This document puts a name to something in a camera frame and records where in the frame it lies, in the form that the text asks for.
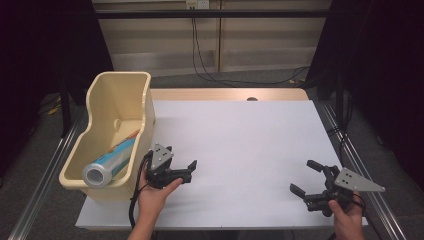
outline power outlet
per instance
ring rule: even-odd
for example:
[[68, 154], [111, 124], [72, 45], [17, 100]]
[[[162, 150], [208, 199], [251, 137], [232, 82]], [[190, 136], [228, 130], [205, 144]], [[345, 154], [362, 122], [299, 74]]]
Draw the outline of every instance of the power outlet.
[[197, 0], [186, 0], [187, 9], [197, 9]]
[[209, 0], [197, 0], [197, 9], [209, 9]]

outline gray floor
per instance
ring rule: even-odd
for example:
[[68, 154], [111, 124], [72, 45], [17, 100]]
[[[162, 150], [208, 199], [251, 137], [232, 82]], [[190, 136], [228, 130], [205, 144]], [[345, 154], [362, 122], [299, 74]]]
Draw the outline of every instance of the gray floor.
[[[306, 71], [296, 79], [305, 77]], [[296, 87], [295, 83], [265, 84], [291, 78], [290, 71], [250, 71], [212, 74], [216, 79], [231, 79], [235, 81], [252, 81], [255, 83], [230, 84], [236, 87]], [[152, 88], [182, 88], [182, 87], [228, 87], [216, 81], [202, 80], [196, 75], [154, 77]], [[314, 100], [317, 110], [327, 129], [331, 128], [321, 108], [321, 102], [316, 100], [315, 89], [308, 89], [307, 94]], [[54, 97], [46, 96], [45, 101]], [[84, 114], [85, 108], [72, 104], [72, 115], [77, 118], [78, 113]], [[86, 126], [86, 116], [78, 122], [77, 132], [82, 132]], [[4, 176], [4, 184], [0, 189], [0, 239], [7, 239], [12, 232], [20, 214], [29, 202], [33, 191], [42, 179], [45, 169], [49, 165], [61, 138], [62, 124], [60, 111], [54, 115], [40, 114], [30, 140], [22, 148], [14, 164]], [[407, 239], [422, 239], [424, 236], [424, 193], [399, 167], [394, 154], [377, 141], [378, 134], [361, 115], [359, 109], [354, 108], [352, 120], [349, 123], [348, 135], [373, 180], [386, 187], [383, 193], [388, 206], [399, 221]], [[339, 152], [340, 142], [335, 135], [331, 135], [335, 150]], [[63, 159], [58, 169], [62, 168]], [[28, 239], [126, 239], [129, 231], [90, 232], [76, 228], [75, 222], [84, 201], [79, 191], [64, 189], [58, 182], [58, 171], [54, 172], [50, 190], [45, 201], [34, 219], [32, 227], [25, 235]], [[376, 225], [382, 239], [390, 239], [383, 223], [375, 212], [371, 203], [368, 203], [368, 212]], [[332, 229], [312, 229], [294, 231], [266, 231], [241, 232], [239, 239], [327, 239]], [[370, 226], [364, 228], [366, 239], [378, 239], [377, 234]], [[160, 232], [158, 239], [236, 239], [233, 232]]]

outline gray metal bracket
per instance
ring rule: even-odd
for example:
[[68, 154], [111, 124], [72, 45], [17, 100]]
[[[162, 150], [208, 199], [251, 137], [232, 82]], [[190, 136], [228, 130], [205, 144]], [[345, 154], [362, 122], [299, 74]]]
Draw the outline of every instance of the gray metal bracket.
[[337, 186], [358, 192], [384, 192], [386, 189], [361, 175], [343, 168], [334, 182]]
[[174, 154], [171, 151], [169, 151], [166, 147], [160, 145], [159, 143], [155, 143], [151, 169], [156, 170], [158, 167], [162, 166], [173, 156]]

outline wire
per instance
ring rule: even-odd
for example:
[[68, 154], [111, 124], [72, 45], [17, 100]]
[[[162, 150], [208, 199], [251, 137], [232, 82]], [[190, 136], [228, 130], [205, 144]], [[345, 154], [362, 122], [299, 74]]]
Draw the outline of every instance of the wire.
[[[287, 78], [287, 79], [283, 79], [283, 80], [281, 80], [281, 81], [276, 81], [276, 82], [250, 82], [250, 81], [238, 81], [238, 80], [228, 80], [228, 79], [221, 79], [221, 80], [218, 80], [218, 79], [215, 79], [214, 77], [212, 77], [209, 73], [208, 73], [208, 71], [206, 70], [206, 67], [205, 67], [205, 65], [204, 65], [204, 63], [203, 63], [203, 58], [202, 58], [202, 55], [201, 55], [201, 53], [200, 53], [200, 46], [199, 46], [199, 40], [198, 40], [198, 36], [197, 36], [197, 24], [196, 24], [196, 19], [195, 18], [192, 18], [192, 30], [193, 30], [193, 67], [194, 67], [194, 71], [196, 72], [196, 74], [201, 78], [201, 79], [203, 79], [203, 80], [206, 80], [206, 81], [211, 81], [211, 82], [218, 82], [218, 83], [221, 83], [221, 84], [224, 84], [224, 85], [226, 85], [226, 86], [229, 86], [229, 87], [232, 87], [232, 88], [235, 88], [236, 86], [234, 86], [234, 85], [231, 85], [231, 84], [229, 84], [229, 83], [247, 83], [247, 84], [260, 84], [260, 85], [276, 85], [276, 84], [280, 84], [280, 83], [284, 83], [284, 82], [288, 82], [288, 81], [290, 81], [290, 80], [292, 80], [292, 79], [295, 79], [296, 78], [296, 76], [298, 76], [299, 74], [301, 74], [305, 69], [308, 69], [309, 68], [309, 66], [303, 66], [303, 67], [298, 67], [298, 68], [296, 68], [296, 69], [294, 69], [293, 70], [293, 76], [292, 77], [289, 77], [289, 78]], [[194, 58], [194, 55], [195, 55], [195, 49], [196, 49], [196, 46], [197, 46], [197, 53], [198, 53], [198, 55], [199, 55], [199, 59], [200, 59], [200, 63], [201, 63], [201, 65], [202, 65], [202, 68], [203, 68], [203, 71], [206, 73], [206, 75], [209, 77], [209, 78], [205, 78], [205, 77], [203, 77], [202, 75], [200, 75], [200, 73], [197, 71], [197, 68], [196, 68], [196, 64], [195, 64], [195, 58]]]
[[332, 129], [327, 130], [327, 134], [329, 136], [331, 136], [332, 134], [335, 134], [337, 132], [340, 132], [341, 136], [340, 136], [340, 145], [339, 145], [339, 159], [340, 159], [340, 164], [342, 165], [342, 167], [344, 167], [344, 163], [343, 163], [343, 146], [346, 143], [346, 138], [347, 138], [347, 128], [349, 126], [349, 122], [352, 119], [353, 116], [353, 100], [351, 95], [349, 94], [349, 98], [348, 98], [348, 102], [347, 102], [347, 110], [346, 110], [346, 115], [344, 116], [344, 120], [343, 123], [339, 123], [340, 126], [336, 126]]
[[359, 206], [360, 208], [362, 208], [362, 213], [365, 214], [366, 210], [367, 210], [367, 204], [365, 203], [364, 199], [359, 196], [358, 194], [353, 194], [354, 196], [358, 197], [361, 200], [361, 203], [352, 200], [352, 203], [355, 204], [356, 206]]
[[358, 194], [355, 194], [355, 193], [354, 193], [353, 195], [355, 195], [356, 197], [358, 197], [358, 198], [361, 200], [361, 202], [362, 202], [362, 204], [361, 204], [361, 205], [363, 205], [363, 208], [362, 208], [363, 215], [364, 215], [364, 216], [365, 216], [365, 218], [367, 219], [368, 223], [371, 225], [371, 227], [372, 227], [372, 229], [374, 230], [374, 232], [377, 234], [378, 239], [382, 240], [383, 238], [381, 237], [380, 233], [378, 232], [377, 228], [375, 227], [374, 222], [371, 220], [370, 216], [368, 215], [368, 213], [367, 213], [367, 211], [366, 211], [366, 209], [367, 209], [367, 204], [366, 204], [366, 202], [365, 202], [365, 201], [364, 201], [364, 199], [363, 199], [361, 196], [359, 196]]
[[[192, 18], [191, 19], [191, 24], [192, 24], [192, 30], [193, 30], [193, 58], [192, 58], [192, 60], [193, 60], [193, 67], [194, 67], [194, 71], [196, 72], [196, 74], [201, 78], [201, 79], [203, 79], [203, 80], [206, 80], [206, 81], [210, 81], [210, 82], [218, 82], [218, 83], [221, 83], [221, 84], [224, 84], [224, 85], [226, 85], [226, 86], [229, 86], [229, 87], [232, 87], [232, 88], [235, 88], [235, 86], [233, 86], [233, 85], [231, 85], [231, 84], [228, 84], [228, 83], [225, 83], [225, 82], [223, 82], [223, 81], [218, 81], [218, 80], [216, 80], [216, 79], [214, 79], [209, 73], [208, 73], [208, 71], [206, 71], [206, 68], [205, 68], [205, 65], [203, 64], [203, 59], [202, 59], [202, 55], [200, 54], [200, 47], [199, 47], [199, 40], [198, 40], [198, 38], [197, 38], [197, 27], [196, 27], [196, 19], [195, 18]], [[195, 60], [194, 60], [194, 52], [195, 52], [195, 49], [196, 49], [196, 46], [197, 46], [197, 52], [198, 52], [198, 55], [199, 55], [199, 58], [200, 58], [200, 62], [201, 62], [201, 64], [202, 64], [202, 67], [203, 67], [203, 70], [205, 71], [205, 73], [210, 77], [210, 79], [208, 79], [208, 78], [205, 78], [205, 77], [203, 77], [202, 75], [200, 75], [200, 73], [197, 71], [197, 68], [196, 68], [196, 62], [195, 62]]]
[[130, 219], [130, 223], [131, 223], [132, 228], [134, 228], [134, 226], [135, 226], [135, 220], [134, 220], [135, 203], [137, 202], [138, 196], [140, 195], [141, 191], [148, 185], [148, 183], [146, 183], [141, 189], [139, 189], [141, 173], [143, 172], [143, 167], [144, 167], [144, 164], [146, 163], [147, 159], [152, 157], [152, 155], [153, 155], [152, 150], [150, 150], [146, 155], [144, 155], [143, 160], [141, 160], [140, 167], [138, 168], [137, 182], [135, 183], [134, 194], [133, 194], [132, 198], [130, 199], [131, 203], [130, 203], [130, 207], [128, 209], [128, 217]]

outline black cable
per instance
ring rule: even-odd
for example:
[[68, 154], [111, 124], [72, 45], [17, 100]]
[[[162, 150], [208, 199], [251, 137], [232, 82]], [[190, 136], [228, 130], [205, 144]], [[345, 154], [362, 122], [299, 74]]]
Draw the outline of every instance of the black cable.
[[341, 130], [339, 130], [339, 132], [341, 132], [341, 139], [340, 139], [340, 145], [339, 145], [339, 158], [340, 158], [340, 165], [342, 166], [342, 168], [345, 167], [345, 164], [343, 162], [343, 145], [345, 144], [345, 138], [346, 138], [346, 132], [343, 132]]
[[134, 194], [133, 194], [132, 198], [130, 198], [131, 203], [130, 203], [130, 207], [129, 207], [129, 210], [128, 210], [128, 217], [130, 219], [130, 223], [131, 223], [132, 228], [134, 228], [134, 226], [135, 226], [135, 220], [134, 220], [135, 203], [137, 202], [138, 196], [140, 195], [141, 191], [148, 185], [146, 183], [141, 189], [139, 189], [141, 173], [143, 172], [143, 167], [144, 167], [144, 164], [146, 163], [147, 159], [151, 158], [152, 156], [153, 156], [153, 151], [150, 150], [146, 155], [144, 155], [143, 159], [141, 160], [140, 167], [138, 168], [137, 182], [135, 183]]
[[[281, 81], [277, 81], [277, 82], [250, 82], [250, 81], [238, 81], [238, 80], [227, 80], [227, 79], [218, 80], [218, 79], [215, 79], [214, 77], [212, 77], [208, 73], [208, 71], [206, 70], [205, 65], [203, 63], [203, 58], [202, 58], [202, 55], [200, 53], [200, 46], [199, 46], [199, 41], [198, 41], [198, 37], [197, 37], [197, 24], [196, 24], [196, 19], [195, 18], [192, 18], [192, 30], [193, 30], [193, 66], [194, 66], [194, 71], [196, 72], [196, 74], [200, 78], [202, 78], [203, 80], [206, 80], [206, 81], [218, 82], [218, 83], [221, 83], [221, 84], [227, 85], [229, 87], [233, 87], [233, 88], [235, 88], [235, 86], [233, 86], [233, 85], [231, 85], [229, 83], [247, 83], [247, 84], [265, 84], [265, 85], [269, 84], [269, 85], [275, 85], [275, 84], [280, 84], [280, 83], [284, 83], [284, 82], [290, 81], [290, 80], [294, 79], [296, 76], [298, 76], [299, 74], [301, 74], [305, 69], [308, 69], [309, 68], [309, 66], [298, 67], [298, 68], [296, 68], [296, 69], [293, 70], [293, 76], [292, 77], [287, 78], [287, 79], [284, 79], [284, 80], [281, 80]], [[197, 71], [195, 60], [194, 60], [194, 51], [195, 51], [196, 46], [197, 46], [197, 52], [198, 52], [198, 55], [199, 55], [199, 58], [200, 58], [200, 62], [201, 62], [202, 68], [203, 68], [204, 72], [206, 73], [206, 75], [208, 75], [209, 79], [201, 76], [200, 73]]]
[[[200, 47], [199, 47], [199, 41], [198, 41], [198, 39], [197, 39], [197, 27], [196, 27], [196, 19], [195, 18], [192, 18], [191, 19], [191, 24], [192, 24], [192, 32], [193, 32], [193, 39], [192, 39], [192, 41], [193, 41], [193, 51], [192, 51], [192, 53], [193, 53], [193, 58], [192, 58], [192, 60], [193, 60], [193, 67], [194, 67], [194, 71], [196, 72], [196, 74], [197, 74], [197, 76], [199, 76], [201, 79], [203, 79], [203, 80], [205, 80], [205, 81], [209, 81], [209, 82], [218, 82], [218, 83], [221, 83], [221, 84], [224, 84], [224, 85], [226, 85], [226, 86], [229, 86], [229, 87], [232, 87], [232, 88], [235, 88], [233, 85], [231, 85], [231, 84], [228, 84], [228, 83], [225, 83], [225, 82], [222, 82], [222, 81], [218, 81], [218, 80], [216, 80], [216, 79], [214, 79], [207, 71], [206, 71], [206, 68], [205, 68], [205, 66], [204, 66], [204, 64], [203, 64], [203, 59], [202, 59], [202, 55], [200, 54]], [[205, 73], [211, 78], [211, 79], [208, 79], [208, 78], [204, 78], [202, 75], [200, 75], [200, 73], [197, 71], [197, 68], [196, 68], [196, 62], [195, 62], [195, 60], [194, 60], [194, 52], [195, 52], [195, 49], [196, 49], [196, 45], [197, 45], [197, 51], [198, 51], [198, 54], [199, 54], [199, 57], [200, 57], [200, 62], [201, 62], [201, 64], [202, 64], [202, 66], [203, 66], [203, 70], [205, 71]]]
[[364, 199], [359, 196], [358, 194], [353, 194], [354, 196], [358, 197], [361, 200], [361, 203], [352, 200], [352, 203], [355, 204], [356, 206], [359, 206], [362, 209], [362, 214], [365, 214], [366, 210], [367, 210], [367, 204], [365, 203]]
[[358, 197], [359, 199], [361, 199], [361, 202], [363, 204], [363, 209], [362, 210], [363, 210], [363, 215], [365, 216], [365, 219], [367, 219], [368, 223], [371, 225], [372, 229], [377, 234], [378, 239], [382, 240], [383, 238], [381, 237], [380, 233], [377, 231], [377, 228], [375, 227], [374, 222], [371, 220], [371, 218], [369, 217], [369, 215], [368, 215], [368, 213], [366, 211], [367, 204], [366, 204], [365, 200], [361, 196], [359, 196], [358, 194], [353, 194], [353, 195], [355, 195], [356, 197]]

